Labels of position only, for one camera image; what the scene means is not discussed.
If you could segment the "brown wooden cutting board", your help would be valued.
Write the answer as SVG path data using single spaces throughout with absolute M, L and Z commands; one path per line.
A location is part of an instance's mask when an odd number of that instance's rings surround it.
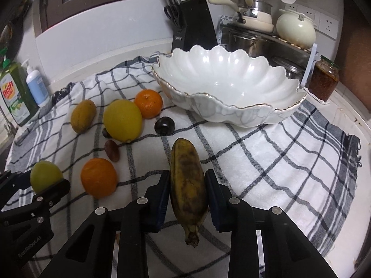
M 343 0 L 335 63 L 340 66 L 340 82 L 370 109 L 370 24 L 353 0 Z

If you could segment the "green apple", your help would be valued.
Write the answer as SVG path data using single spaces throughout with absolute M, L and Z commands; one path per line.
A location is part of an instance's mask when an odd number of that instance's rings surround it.
M 30 184 L 33 191 L 38 194 L 63 178 L 57 165 L 49 161 L 39 161 L 31 170 Z

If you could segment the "checkered white-grey kitchen towel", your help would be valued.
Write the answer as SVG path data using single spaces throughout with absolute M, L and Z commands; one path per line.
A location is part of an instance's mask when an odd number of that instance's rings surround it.
M 329 121 L 308 101 L 281 123 L 244 129 L 215 124 L 181 109 L 168 99 L 161 115 L 175 122 L 175 131 L 160 136 L 155 121 L 145 120 L 131 143 L 119 143 L 116 191 L 105 198 L 88 195 L 80 172 L 93 158 L 106 158 L 102 117 L 112 101 L 132 101 L 144 89 L 159 91 L 152 75 L 156 57 L 136 57 L 108 71 L 75 83 L 71 91 L 46 110 L 20 144 L 14 144 L 6 169 L 31 169 L 38 161 L 57 165 L 71 189 L 51 212 L 52 240 L 31 261 L 34 274 L 48 265 L 80 224 L 98 207 L 123 208 L 157 184 L 169 168 L 178 138 L 193 143 L 204 170 L 212 169 L 221 184 L 253 207 L 281 207 L 326 255 L 333 247 L 350 211 L 357 187 L 360 139 Z M 71 127 L 76 106 L 91 100 L 96 116 L 83 134 Z

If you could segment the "dark purple plum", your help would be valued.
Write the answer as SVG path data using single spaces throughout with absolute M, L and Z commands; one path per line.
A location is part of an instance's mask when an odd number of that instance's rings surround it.
M 175 131 L 175 122 L 170 117 L 161 117 L 156 121 L 154 129 L 161 136 L 171 135 Z

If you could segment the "small orange mandarin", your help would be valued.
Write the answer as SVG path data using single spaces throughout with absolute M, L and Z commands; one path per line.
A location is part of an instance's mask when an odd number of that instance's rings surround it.
M 150 89 L 142 90 L 137 93 L 134 103 L 140 109 L 144 119 L 152 119 L 161 113 L 163 100 L 161 95 Z

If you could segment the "green dish soap bottle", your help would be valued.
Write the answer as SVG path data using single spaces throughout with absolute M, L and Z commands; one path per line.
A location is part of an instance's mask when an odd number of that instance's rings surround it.
M 1 96 L 14 121 L 22 127 L 36 114 L 38 105 L 26 83 L 25 70 L 7 58 L 7 51 L 1 49 Z

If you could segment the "yellow lemon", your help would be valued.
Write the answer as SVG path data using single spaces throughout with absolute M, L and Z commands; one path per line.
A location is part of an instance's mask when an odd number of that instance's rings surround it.
M 118 99 L 105 109 L 103 124 L 112 138 L 130 143 L 140 136 L 143 117 L 133 102 Z

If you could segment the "blue pump soap bottle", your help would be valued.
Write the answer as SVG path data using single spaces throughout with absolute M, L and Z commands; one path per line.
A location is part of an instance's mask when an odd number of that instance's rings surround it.
M 50 100 L 49 92 L 44 84 L 42 75 L 37 69 L 33 68 L 33 66 L 29 64 L 29 59 L 26 59 L 22 66 L 26 68 L 26 84 L 29 91 L 38 107 L 42 108 Z

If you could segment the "glass jar of sauce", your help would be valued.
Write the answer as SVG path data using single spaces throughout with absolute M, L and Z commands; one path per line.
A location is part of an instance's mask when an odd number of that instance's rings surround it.
M 339 82 L 339 66 L 321 56 L 315 63 L 308 90 L 320 101 L 327 102 Z

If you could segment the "yellow-brown mango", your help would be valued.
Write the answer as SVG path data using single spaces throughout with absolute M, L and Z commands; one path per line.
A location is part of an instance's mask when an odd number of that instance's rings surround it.
M 83 134 L 96 116 L 96 105 L 91 100 L 80 102 L 73 110 L 70 124 L 77 134 Z

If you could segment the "black-handled scissors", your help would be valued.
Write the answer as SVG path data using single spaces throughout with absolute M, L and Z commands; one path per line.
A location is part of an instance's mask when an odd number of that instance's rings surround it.
M 178 4 L 167 5 L 163 10 L 175 27 L 183 28 L 185 26 L 182 11 Z

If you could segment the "small dark grape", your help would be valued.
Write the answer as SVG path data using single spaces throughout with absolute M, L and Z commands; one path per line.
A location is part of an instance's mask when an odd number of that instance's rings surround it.
M 108 133 L 108 131 L 106 130 L 106 128 L 103 128 L 102 130 L 102 134 L 103 136 L 106 138 L 106 139 L 111 139 L 111 135 Z

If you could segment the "brown-red date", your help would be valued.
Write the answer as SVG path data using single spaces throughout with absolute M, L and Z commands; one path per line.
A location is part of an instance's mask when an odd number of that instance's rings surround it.
M 119 147 L 117 143 L 115 143 L 113 140 L 107 140 L 104 145 L 104 150 L 106 151 L 106 154 L 108 158 L 112 162 L 118 162 L 120 159 L 120 153 L 119 153 Z

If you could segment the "overripe yellow-brown banana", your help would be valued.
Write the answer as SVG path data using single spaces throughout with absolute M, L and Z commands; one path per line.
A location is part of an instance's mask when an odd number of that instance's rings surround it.
M 208 213 L 204 172 L 193 143 L 178 138 L 170 157 L 170 200 L 176 219 L 185 232 L 185 243 L 199 244 L 199 228 Z

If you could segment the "large orange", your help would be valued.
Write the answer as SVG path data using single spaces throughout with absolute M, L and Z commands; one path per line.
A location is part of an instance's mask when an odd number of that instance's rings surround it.
M 93 158 L 84 164 L 80 180 L 87 194 L 102 199 L 116 191 L 118 174 L 107 159 Z

